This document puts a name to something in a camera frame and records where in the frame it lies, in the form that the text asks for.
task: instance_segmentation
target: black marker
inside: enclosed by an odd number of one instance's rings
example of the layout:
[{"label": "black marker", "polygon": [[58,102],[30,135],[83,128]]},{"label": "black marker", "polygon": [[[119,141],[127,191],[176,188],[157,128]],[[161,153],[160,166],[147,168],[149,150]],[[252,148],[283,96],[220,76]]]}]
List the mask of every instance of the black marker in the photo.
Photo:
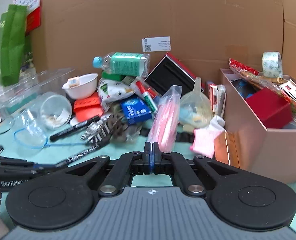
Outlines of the black marker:
[{"label": "black marker", "polygon": [[99,148],[102,148],[104,146],[106,146],[107,144],[109,143],[109,138],[105,138],[104,140],[102,140],[101,142],[98,142],[98,143],[95,143],[93,144],[90,148],[86,149],[86,150],[83,150],[79,153],[76,153],[75,155],[73,156],[70,156],[68,157],[67,159],[59,162],[56,164],[56,167],[62,167],[62,166],[67,166],[69,165],[70,163],[73,163],[75,162],[76,160],[79,160],[81,159],[82,157],[92,153],[92,152],[95,152],[96,150],[98,150]]},{"label": "black marker", "polygon": [[98,115],[96,115],[86,121],[83,121],[81,123],[77,123],[76,125],[74,125],[72,127],[69,127],[59,133],[56,133],[56,134],[50,136],[49,139],[50,139],[50,141],[55,142],[56,140],[58,140],[60,138],[66,137],[67,135],[69,135],[77,130],[80,130],[81,128],[86,127],[87,125],[91,124],[92,122],[98,122],[99,120],[100,120],[100,117]]}]

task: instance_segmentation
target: teal tablecloth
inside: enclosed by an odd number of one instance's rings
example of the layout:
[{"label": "teal tablecloth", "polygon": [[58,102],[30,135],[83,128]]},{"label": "teal tablecloth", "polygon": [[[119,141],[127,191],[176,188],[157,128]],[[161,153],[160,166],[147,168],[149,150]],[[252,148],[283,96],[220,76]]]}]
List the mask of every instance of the teal tablecloth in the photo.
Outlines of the teal tablecloth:
[{"label": "teal tablecloth", "polygon": [[[79,134],[74,134],[68,138],[57,141],[57,143],[71,143],[79,142]],[[75,162],[75,164],[97,157],[99,155],[109,155],[110,158],[118,159],[123,153],[130,151],[142,151],[144,149],[145,137],[139,136],[135,143],[132,144],[109,144],[106,147],[98,150],[97,152],[91,153],[88,156]],[[13,140],[13,133],[11,131],[0,135],[0,145],[3,145],[4,151],[2,156],[27,159],[37,163],[53,164],[57,163],[81,150],[84,150],[84,146],[66,146],[66,147],[48,147],[42,149],[40,152],[30,152],[29,150],[23,150],[19,148]],[[173,151],[181,153],[186,159],[192,159],[194,154],[189,150],[189,143],[175,143]],[[137,175],[133,179],[133,186],[171,186],[171,179],[167,175]],[[296,183],[290,185],[296,192]],[[5,208],[5,200],[7,193],[2,194],[1,207],[0,207],[0,218],[5,224],[12,228],[13,224]],[[296,231],[296,215],[291,228]]]}]

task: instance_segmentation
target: red box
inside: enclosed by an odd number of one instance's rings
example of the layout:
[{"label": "red box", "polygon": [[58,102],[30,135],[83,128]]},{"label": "red box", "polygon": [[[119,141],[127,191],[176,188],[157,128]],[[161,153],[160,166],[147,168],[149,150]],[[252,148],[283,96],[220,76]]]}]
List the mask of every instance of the red box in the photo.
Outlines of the red box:
[{"label": "red box", "polygon": [[196,76],[178,59],[167,52],[146,77],[145,82],[164,95],[172,85],[181,86],[181,95],[193,90]]},{"label": "red box", "polygon": [[246,102],[266,128],[281,129],[292,121],[290,103],[268,88],[254,93]]}]

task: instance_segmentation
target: green paper bag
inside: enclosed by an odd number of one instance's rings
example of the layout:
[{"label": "green paper bag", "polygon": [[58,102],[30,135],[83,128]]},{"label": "green paper bag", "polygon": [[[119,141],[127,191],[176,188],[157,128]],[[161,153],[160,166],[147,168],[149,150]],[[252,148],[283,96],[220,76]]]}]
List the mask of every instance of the green paper bag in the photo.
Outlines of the green paper bag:
[{"label": "green paper bag", "polygon": [[0,19],[0,85],[18,83],[24,55],[27,6],[10,4]]}]

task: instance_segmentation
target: small card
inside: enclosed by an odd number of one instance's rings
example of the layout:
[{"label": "small card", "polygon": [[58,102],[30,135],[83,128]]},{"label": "small card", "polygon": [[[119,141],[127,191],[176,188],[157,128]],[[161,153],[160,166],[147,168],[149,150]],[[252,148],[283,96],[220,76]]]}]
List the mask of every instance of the small card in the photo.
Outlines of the small card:
[{"label": "small card", "polygon": [[79,77],[68,78],[68,87],[75,87],[80,85]]},{"label": "small card", "polygon": [[170,37],[155,37],[142,39],[143,52],[170,51]]}]

